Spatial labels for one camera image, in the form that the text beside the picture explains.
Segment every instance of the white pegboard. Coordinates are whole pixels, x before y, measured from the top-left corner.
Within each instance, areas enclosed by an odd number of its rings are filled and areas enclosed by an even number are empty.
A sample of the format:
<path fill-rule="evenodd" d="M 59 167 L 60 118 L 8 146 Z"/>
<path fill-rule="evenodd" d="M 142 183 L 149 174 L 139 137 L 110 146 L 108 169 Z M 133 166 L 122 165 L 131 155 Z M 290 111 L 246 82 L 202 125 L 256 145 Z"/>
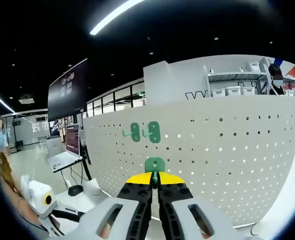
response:
<path fill-rule="evenodd" d="M 160 143 L 124 137 L 159 123 Z M 92 175 L 117 196 L 126 180 L 144 172 L 149 157 L 184 179 L 234 226 L 260 221 L 280 193 L 295 154 L 295 98 L 269 95 L 204 98 L 143 106 L 83 120 Z M 152 216 L 159 217 L 157 191 Z"/>

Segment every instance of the screen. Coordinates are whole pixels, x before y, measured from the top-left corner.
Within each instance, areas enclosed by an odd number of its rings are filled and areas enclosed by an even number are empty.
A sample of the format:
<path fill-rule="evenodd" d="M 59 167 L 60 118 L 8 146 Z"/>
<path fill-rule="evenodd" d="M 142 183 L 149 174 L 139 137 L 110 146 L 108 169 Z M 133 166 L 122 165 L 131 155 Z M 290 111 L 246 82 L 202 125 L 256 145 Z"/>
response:
<path fill-rule="evenodd" d="M 79 149 L 80 149 L 80 139 L 79 139 L 79 125 L 73 124 L 68 125 L 66 127 L 66 150 L 69 150 L 72 153 L 75 153 L 77 155 L 80 155 Z"/>
<path fill-rule="evenodd" d="M 48 120 L 58 120 L 81 112 L 86 105 L 87 61 L 81 62 L 49 86 Z"/>

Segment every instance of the floor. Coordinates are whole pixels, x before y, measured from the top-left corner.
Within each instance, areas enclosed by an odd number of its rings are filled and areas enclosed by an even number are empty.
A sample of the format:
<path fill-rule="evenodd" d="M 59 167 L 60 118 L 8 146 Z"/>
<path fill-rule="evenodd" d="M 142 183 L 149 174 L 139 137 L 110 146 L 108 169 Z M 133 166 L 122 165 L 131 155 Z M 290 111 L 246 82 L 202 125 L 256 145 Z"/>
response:
<path fill-rule="evenodd" d="M 52 186 L 54 193 L 59 194 L 66 191 L 66 185 L 75 185 L 75 180 L 81 183 L 81 178 L 72 173 L 69 168 L 53 173 L 47 162 L 47 147 L 45 142 L 28 146 L 25 150 L 11 154 L 9 163 L 13 172 L 18 177 L 29 174 L 30 178 L 41 183 Z M 79 175 L 82 173 L 81 164 L 78 163 L 72 169 Z M 291 220 L 295 213 L 295 157 L 288 178 L 272 208 L 264 219 L 253 228 L 253 232 L 265 240 L 273 239 Z M 238 228 L 237 230 L 245 236 L 250 236 L 252 226 Z"/>

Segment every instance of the shelf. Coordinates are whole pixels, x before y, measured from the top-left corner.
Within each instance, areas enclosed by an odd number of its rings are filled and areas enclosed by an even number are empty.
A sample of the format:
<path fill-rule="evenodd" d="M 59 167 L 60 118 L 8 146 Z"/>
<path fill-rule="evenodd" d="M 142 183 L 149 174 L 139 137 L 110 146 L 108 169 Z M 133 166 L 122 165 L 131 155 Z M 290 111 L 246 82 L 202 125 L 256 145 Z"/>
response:
<path fill-rule="evenodd" d="M 288 83 L 288 84 L 295 84 L 295 77 L 292 77 L 292 76 L 285 76 L 283 78 L 283 81 Z"/>
<path fill-rule="evenodd" d="M 219 72 L 208 74 L 208 81 L 224 82 L 224 81 L 251 81 L 251 80 L 267 80 L 267 74 L 265 72 L 254 71 L 237 71 L 237 72 Z"/>

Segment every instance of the black ceiling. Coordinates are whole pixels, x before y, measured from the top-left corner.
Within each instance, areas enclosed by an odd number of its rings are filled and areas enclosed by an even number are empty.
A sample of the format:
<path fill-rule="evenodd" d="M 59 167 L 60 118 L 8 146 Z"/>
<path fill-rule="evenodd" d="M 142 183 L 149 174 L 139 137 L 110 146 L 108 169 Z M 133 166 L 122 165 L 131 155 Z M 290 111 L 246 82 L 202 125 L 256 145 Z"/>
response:
<path fill-rule="evenodd" d="M 89 34 L 124 2 L 0 2 L 0 97 L 16 112 L 47 108 L 49 84 L 85 58 L 88 99 L 163 60 L 252 54 L 295 63 L 295 0 L 145 0 Z M 20 104 L 21 94 L 35 103 Z"/>

